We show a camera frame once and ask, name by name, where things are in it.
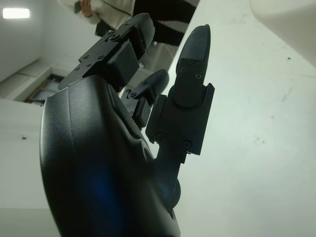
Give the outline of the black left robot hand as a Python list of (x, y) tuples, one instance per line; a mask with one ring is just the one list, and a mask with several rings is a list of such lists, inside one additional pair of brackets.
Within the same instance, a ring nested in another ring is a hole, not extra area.
[(211, 34), (196, 27), (167, 95), (166, 70), (125, 86), (153, 40), (147, 13), (105, 34), (45, 101), (40, 166), (63, 237), (178, 237), (180, 165), (199, 155), (214, 95), (204, 85)]

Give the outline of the person's bare hand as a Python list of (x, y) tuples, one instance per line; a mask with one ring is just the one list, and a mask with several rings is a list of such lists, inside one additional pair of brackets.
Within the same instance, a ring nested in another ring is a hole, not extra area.
[(80, 1), (81, 5), (81, 14), (84, 17), (91, 17), (94, 14), (94, 11), (91, 8), (91, 0), (81, 0)]

